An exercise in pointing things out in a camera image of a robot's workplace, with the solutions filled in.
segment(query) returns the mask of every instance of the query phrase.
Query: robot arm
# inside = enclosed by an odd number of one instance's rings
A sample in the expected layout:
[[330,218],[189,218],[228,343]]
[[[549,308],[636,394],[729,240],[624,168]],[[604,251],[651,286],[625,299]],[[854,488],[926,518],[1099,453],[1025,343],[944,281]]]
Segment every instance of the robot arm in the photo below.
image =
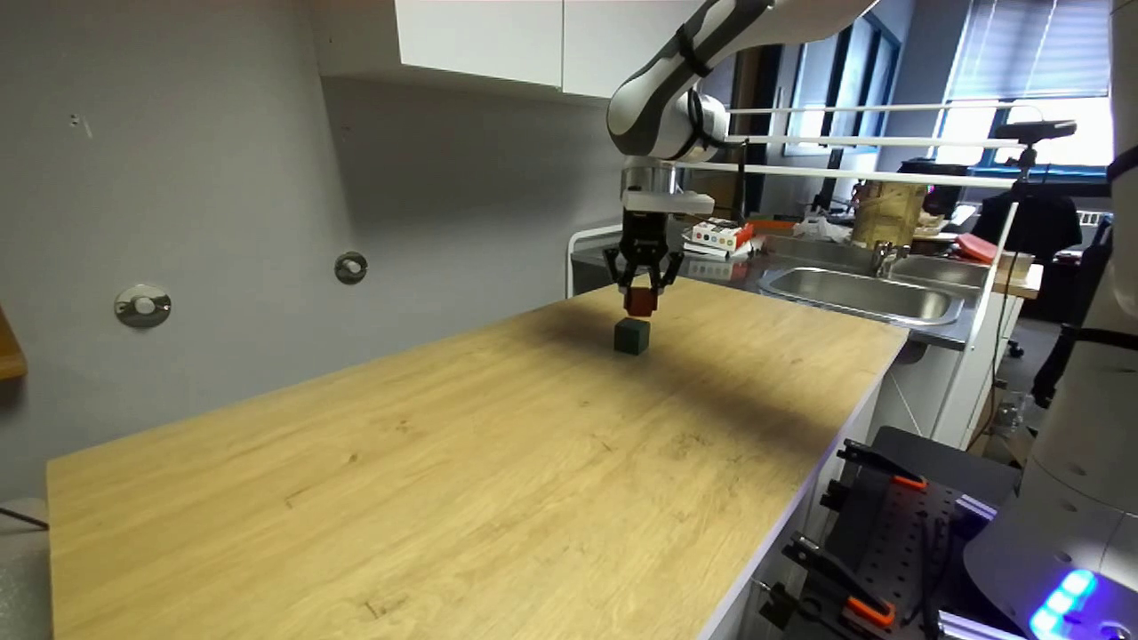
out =
[[668,249],[668,213],[713,213],[709,195],[676,191],[668,159],[709,159],[729,133],[718,99],[695,83],[739,51],[805,44],[847,29],[874,0],[709,0],[607,102],[607,135],[630,158],[624,184],[624,240],[607,272],[625,293],[625,314],[646,318],[680,273]]

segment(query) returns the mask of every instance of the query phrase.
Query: wire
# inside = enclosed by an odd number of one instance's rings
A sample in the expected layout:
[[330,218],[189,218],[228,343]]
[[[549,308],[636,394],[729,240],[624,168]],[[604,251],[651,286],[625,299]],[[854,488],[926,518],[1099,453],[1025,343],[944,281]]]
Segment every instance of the wire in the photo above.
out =
[[35,531],[50,531],[42,518],[27,515],[27,511],[0,510],[0,515],[17,518],[17,522],[30,522],[30,528],[35,528]]

